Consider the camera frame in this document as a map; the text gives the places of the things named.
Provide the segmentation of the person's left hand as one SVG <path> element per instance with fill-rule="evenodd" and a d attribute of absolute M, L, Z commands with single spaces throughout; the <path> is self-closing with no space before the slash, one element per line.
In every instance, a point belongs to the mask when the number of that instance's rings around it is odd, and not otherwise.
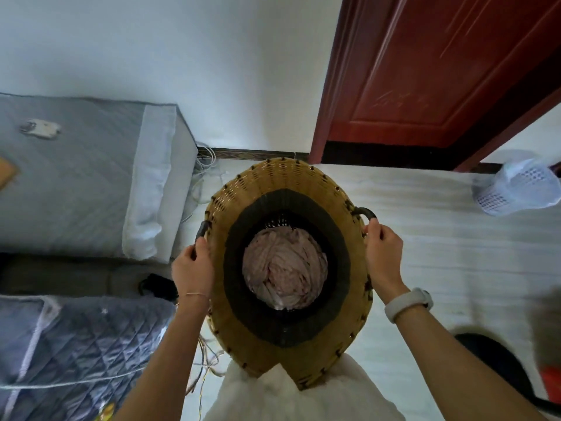
<path fill-rule="evenodd" d="M 185 247 L 172 262 L 172 280 L 180 299 L 202 297 L 209 301 L 214 284 L 214 268 L 195 267 L 195 244 L 193 244 Z"/>

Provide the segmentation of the person's right hand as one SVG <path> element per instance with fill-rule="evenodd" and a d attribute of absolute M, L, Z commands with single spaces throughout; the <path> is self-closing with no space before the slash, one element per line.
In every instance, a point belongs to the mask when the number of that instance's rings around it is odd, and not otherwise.
<path fill-rule="evenodd" d="M 377 295 L 391 300 L 408 290 L 401 276 L 403 240 L 388 226 L 382 225 L 382 229 L 383 243 L 373 250 L 366 248 L 366 263 Z"/>

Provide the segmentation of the woven wicker laundry basket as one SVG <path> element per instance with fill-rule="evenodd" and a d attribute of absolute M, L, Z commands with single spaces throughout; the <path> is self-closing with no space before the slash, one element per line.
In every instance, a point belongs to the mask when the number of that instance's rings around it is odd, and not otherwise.
<path fill-rule="evenodd" d="M 376 215 L 317 167 L 286 157 L 252 165 L 211 197 L 196 234 L 207 239 L 216 274 L 207 321 L 247 374 L 260 377 L 279 364 L 298 389 L 308 389 L 356 339 L 374 299 L 363 217 Z M 250 241 L 274 226 L 310 233 L 326 255 L 325 285 L 304 308 L 274 309 L 243 279 Z"/>

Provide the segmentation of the person's left forearm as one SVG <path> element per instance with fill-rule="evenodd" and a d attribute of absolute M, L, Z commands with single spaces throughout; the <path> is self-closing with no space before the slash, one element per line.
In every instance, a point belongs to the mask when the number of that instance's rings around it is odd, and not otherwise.
<path fill-rule="evenodd" d="M 180 421 L 209 303 L 202 297 L 179 299 L 163 339 L 113 421 Z"/>

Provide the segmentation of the person's right forearm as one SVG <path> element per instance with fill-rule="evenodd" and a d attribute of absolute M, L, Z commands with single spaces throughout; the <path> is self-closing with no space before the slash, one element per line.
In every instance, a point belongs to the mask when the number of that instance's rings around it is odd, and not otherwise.
<path fill-rule="evenodd" d="M 394 320 L 445 421 L 548 421 L 422 304 Z"/>

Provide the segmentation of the black shoe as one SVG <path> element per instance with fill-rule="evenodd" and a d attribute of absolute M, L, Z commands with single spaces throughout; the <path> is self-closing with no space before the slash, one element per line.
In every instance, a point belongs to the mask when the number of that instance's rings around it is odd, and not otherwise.
<path fill-rule="evenodd" d="M 168 278 L 151 273 L 138 283 L 138 292 L 141 296 L 153 296 L 176 303 L 179 293 L 175 283 Z"/>

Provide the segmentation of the white wristband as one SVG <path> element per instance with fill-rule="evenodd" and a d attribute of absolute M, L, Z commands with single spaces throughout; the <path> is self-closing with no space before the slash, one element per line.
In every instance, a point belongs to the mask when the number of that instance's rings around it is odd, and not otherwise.
<path fill-rule="evenodd" d="M 421 305 L 425 307 L 428 311 L 431 311 L 434 302 L 431 294 L 421 288 L 414 288 L 405 294 L 397 296 L 386 304 L 384 308 L 384 313 L 391 324 L 396 323 L 397 316 L 401 312 L 413 307 Z"/>

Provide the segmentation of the pink crumpled cloth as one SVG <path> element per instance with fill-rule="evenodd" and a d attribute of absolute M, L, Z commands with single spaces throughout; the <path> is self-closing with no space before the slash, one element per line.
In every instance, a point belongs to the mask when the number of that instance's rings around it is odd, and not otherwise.
<path fill-rule="evenodd" d="M 242 259 L 248 289 L 274 310 L 305 309 L 321 294 L 328 259 L 310 233 L 290 226 L 256 233 Z"/>

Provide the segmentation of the grey quilted mattress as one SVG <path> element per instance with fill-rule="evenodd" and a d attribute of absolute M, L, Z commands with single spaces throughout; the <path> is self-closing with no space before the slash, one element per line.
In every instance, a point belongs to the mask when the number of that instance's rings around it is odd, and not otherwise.
<path fill-rule="evenodd" d="M 54 140 L 20 133 L 56 122 Z M 198 154 L 179 107 L 0 94 L 0 252 L 169 262 Z"/>

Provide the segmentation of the white plastic mesh basket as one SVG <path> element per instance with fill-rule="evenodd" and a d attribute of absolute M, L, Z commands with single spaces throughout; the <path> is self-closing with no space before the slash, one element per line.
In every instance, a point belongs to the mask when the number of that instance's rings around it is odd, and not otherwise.
<path fill-rule="evenodd" d="M 546 159 L 515 149 L 500 151 L 499 160 L 504 163 L 497 173 L 472 184 L 472 198 L 484 213 L 500 217 L 561 202 L 561 181 Z"/>

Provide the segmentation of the blue quilted blanket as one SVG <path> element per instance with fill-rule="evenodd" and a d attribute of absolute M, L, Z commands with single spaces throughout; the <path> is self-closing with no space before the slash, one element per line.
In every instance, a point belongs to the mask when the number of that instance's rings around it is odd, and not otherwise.
<path fill-rule="evenodd" d="M 175 312 L 157 297 L 0 295 L 0 421 L 107 421 Z"/>

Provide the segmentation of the red wooden door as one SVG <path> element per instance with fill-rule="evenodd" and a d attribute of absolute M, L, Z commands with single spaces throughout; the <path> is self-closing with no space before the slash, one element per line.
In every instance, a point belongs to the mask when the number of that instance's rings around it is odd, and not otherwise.
<path fill-rule="evenodd" d="M 308 157 L 470 172 L 561 103 L 561 0 L 342 0 Z"/>

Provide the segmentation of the person's white shirt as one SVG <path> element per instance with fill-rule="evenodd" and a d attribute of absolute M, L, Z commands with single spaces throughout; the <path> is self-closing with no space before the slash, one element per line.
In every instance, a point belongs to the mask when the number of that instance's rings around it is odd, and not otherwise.
<path fill-rule="evenodd" d="M 406 421 L 348 354 L 312 388 L 299 390 L 281 365 L 258 378 L 231 361 L 203 421 Z"/>

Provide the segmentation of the white charger block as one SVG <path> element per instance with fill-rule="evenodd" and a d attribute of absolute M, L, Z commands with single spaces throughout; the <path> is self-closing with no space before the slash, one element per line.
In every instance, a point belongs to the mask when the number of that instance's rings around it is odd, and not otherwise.
<path fill-rule="evenodd" d="M 29 118 L 20 125 L 19 130 L 20 133 L 28 136 L 43 140 L 54 140 L 60 134 L 61 126 L 56 122 Z"/>

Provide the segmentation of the orange wooden object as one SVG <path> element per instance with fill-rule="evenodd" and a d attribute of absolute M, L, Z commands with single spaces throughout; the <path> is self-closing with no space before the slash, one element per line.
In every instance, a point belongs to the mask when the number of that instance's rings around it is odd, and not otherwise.
<path fill-rule="evenodd" d="M 0 157 L 0 191 L 2 191 L 17 174 L 18 168 L 8 160 Z"/>

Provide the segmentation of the red plastic object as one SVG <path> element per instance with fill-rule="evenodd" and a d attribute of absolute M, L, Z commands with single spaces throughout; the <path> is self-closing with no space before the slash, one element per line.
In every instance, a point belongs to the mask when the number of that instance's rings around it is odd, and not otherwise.
<path fill-rule="evenodd" d="M 549 401 L 561 405 L 561 368 L 543 367 L 540 375 Z"/>

